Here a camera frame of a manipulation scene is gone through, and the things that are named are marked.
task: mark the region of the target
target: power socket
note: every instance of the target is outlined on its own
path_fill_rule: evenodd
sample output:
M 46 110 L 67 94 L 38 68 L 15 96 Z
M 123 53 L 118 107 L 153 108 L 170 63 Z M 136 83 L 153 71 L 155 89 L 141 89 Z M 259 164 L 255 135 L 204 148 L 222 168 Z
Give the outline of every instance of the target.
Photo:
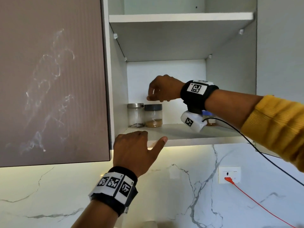
M 225 180 L 225 177 L 230 177 L 234 183 L 241 182 L 241 167 L 240 166 L 230 166 L 230 167 L 219 167 L 219 184 L 229 183 Z

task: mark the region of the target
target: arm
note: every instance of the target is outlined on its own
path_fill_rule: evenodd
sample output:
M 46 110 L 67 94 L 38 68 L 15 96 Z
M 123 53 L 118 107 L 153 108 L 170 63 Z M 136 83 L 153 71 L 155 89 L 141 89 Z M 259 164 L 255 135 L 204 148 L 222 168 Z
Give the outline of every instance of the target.
M 149 86 L 147 99 L 180 98 L 183 85 L 168 75 L 158 76 Z M 215 90 L 205 107 L 304 172 L 304 105 L 274 96 Z
M 153 149 L 148 150 L 148 132 L 120 134 L 114 142 L 113 166 L 126 168 L 138 178 L 148 171 L 167 140 L 162 137 Z M 118 214 L 111 207 L 92 200 L 72 228 L 113 228 L 117 218 Z

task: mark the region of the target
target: white marble tile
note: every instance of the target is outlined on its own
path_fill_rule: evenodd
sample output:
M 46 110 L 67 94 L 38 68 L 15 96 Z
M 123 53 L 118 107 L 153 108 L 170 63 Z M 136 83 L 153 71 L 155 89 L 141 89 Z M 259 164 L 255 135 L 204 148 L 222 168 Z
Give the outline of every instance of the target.
M 293 165 L 270 159 L 304 182 Z M 157 221 L 159 228 L 288 227 L 233 185 L 218 184 L 218 166 L 241 166 L 242 190 L 292 225 L 304 224 L 304 188 L 250 145 L 225 144 L 166 147 L 139 178 L 123 228 L 145 221 Z M 0 168 L 1 228 L 70 227 L 111 167 L 99 162 Z

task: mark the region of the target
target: black cable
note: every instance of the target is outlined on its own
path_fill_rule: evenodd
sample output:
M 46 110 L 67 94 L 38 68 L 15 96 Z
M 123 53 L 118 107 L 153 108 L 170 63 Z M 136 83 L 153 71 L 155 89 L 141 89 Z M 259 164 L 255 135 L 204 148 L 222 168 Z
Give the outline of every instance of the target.
M 273 164 L 276 168 L 278 168 L 279 170 L 283 171 L 285 174 L 287 174 L 288 176 L 290 176 L 293 180 L 297 181 L 297 182 L 300 183 L 302 186 L 304 186 L 304 184 L 301 183 L 298 179 L 296 179 L 294 176 L 290 175 L 290 174 L 287 173 L 285 170 L 283 170 L 281 167 L 279 167 L 278 165 L 276 165 L 275 163 L 273 163 L 270 159 L 268 159 L 268 157 L 266 157 L 262 152 L 260 152 L 260 151 L 251 143 L 251 141 L 249 141 L 249 139 L 246 138 L 245 135 L 242 134 L 242 133 L 241 133 L 238 129 L 236 129 L 234 126 L 232 126 L 232 125 L 230 125 L 228 122 L 225 122 L 224 120 L 218 119 L 218 118 L 206 118 L 206 119 L 203 120 L 203 122 L 206 121 L 206 120 L 208 120 L 208 119 L 216 119 L 216 120 L 219 120 L 219 121 L 224 122 L 224 123 L 226 123 L 227 125 L 231 126 L 234 130 L 236 130 L 239 134 L 241 134 L 241 135 L 249 142 L 249 144 L 252 145 L 252 146 L 255 148 L 255 150 L 256 150 L 257 152 L 259 152 L 260 155 L 262 155 L 264 158 L 266 158 L 267 161 L 269 161 L 269 162 L 270 162 L 271 164 Z

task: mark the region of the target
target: yellow sweater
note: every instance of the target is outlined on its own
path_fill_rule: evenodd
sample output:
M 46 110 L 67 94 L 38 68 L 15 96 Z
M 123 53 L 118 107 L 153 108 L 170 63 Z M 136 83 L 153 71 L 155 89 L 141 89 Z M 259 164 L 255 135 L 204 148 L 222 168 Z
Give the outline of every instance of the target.
M 301 103 L 265 96 L 241 131 L 304 172 L 304 105 Z

